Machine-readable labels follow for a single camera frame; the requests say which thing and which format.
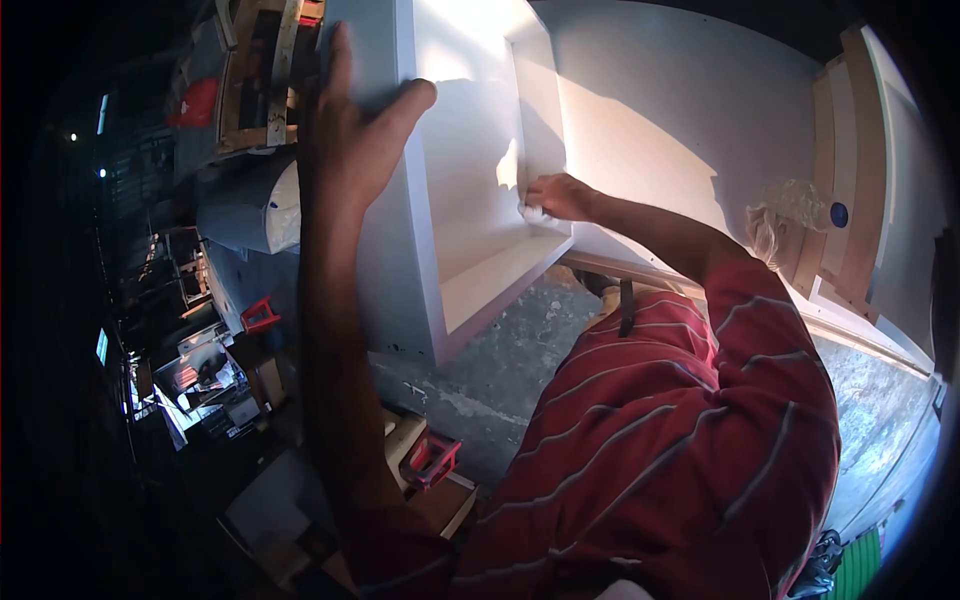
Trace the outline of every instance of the red bag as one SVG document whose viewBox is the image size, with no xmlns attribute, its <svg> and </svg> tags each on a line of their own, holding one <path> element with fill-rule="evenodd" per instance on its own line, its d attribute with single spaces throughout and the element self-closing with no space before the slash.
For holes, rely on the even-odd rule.
<svg viewBox="0 0 960 600">
<path fill-rule="evenodd" d="M 219 81 L 208 77 L 187 87 L 180 99 L 179 112 L 167 115 L 170 127 L 206 127 L 210 124 L 213 107 L 217 104 Z"/>
</svg>

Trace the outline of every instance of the cloth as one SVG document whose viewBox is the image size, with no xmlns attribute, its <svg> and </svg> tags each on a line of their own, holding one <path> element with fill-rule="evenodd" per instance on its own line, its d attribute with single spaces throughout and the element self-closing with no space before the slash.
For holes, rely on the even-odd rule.
<svg viewBox="0 0 960 600">
<path fill-rule="evenodd" d="M 339 532 L 374 598 L 549 597 L 618 579 L 658 600 L 782 598 L 820 533 L 840 454 L 836 402 L 797 308 L 755 259 L 582 334 L 462 554 L 405 507 Z"/>
</svg>

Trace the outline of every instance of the forearm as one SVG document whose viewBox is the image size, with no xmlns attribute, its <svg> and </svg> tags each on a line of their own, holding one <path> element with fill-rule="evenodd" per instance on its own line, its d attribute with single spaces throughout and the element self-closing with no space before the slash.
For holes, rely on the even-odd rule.
<svg viewBox="0 0 960 600">
<path fill-rule="evenodd" d="M 384 460 L 356 298 L 359 218 L 304 215 L 300 244 L 303 430 L 334 512 L 402 502 Z"/>
<path fill-rule="evenodd" d="M 730 258 L 750 255 L 726 234 L 676 212 L 595 194 L 585 205 L 589 219 L 626 235 L 693 281 L 704 284 L 709 272 Z"/>
</svg>

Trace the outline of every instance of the fluorescent light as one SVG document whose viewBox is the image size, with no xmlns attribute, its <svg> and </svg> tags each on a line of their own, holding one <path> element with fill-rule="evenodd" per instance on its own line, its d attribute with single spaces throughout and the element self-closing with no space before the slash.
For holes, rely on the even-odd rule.
<svg viewBox="0 0 960 600">
<path fill-rule="evenodd" d="M 104 97 L 100 100 L 100 121 L 97 123 L 97 135 L 104 132 L 104 119 L 107 118 L 107 98 L 109 96 L 109 94 L 104 94 Z"/>
<path fill-rule="evenodd" d="M 100 359 L 101 365 L 107 364 L 107 334 L 102 327 L 100 337 L 97 338 L 97 358 Z"/>
</svg>

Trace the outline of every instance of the person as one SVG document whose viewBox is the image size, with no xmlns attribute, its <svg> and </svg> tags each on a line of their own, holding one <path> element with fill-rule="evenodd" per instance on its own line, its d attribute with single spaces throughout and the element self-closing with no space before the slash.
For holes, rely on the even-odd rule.
<svg viewBox="0 0 960 600">
<path fill-rule="evenodd" d="M 582 334 L 459 553 L 404 505 L 354 272 L 364 212 L 437 92 L 412 81 L 368 123 L 348 98 L 342 24 L 330 60 L 299 149 L 303 425 L 363 595 L 782 597 L 823 525 L 840 452 L 797 308 L 723 233 L 566 174 L 535 180 L 526 202 L 637 240 L 703 286 L 709 324 L 691 300 L 645 290 L 626 337 L 619 308 Z"/>
</svg>

